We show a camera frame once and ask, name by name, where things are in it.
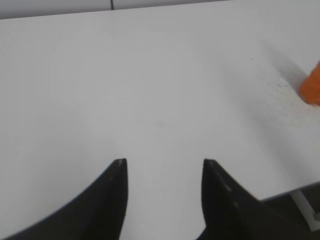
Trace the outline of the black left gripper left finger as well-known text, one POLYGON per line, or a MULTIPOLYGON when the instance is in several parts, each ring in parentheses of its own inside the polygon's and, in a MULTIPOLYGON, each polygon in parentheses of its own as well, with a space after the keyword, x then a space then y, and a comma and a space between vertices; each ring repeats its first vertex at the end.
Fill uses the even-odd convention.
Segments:
POLYGON ((68 204, 9 239, 118 240, 127 204, 127 160, 116 159, 68 204))

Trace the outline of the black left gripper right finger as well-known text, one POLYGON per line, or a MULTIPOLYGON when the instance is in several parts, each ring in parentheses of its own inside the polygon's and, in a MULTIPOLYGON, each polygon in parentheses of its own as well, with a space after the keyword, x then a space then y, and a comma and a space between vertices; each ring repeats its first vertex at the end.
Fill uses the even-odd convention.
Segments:
POLYGON ((258 200, 213 159, 202 167, 200 240, 318 240, 289 194, 258 200))

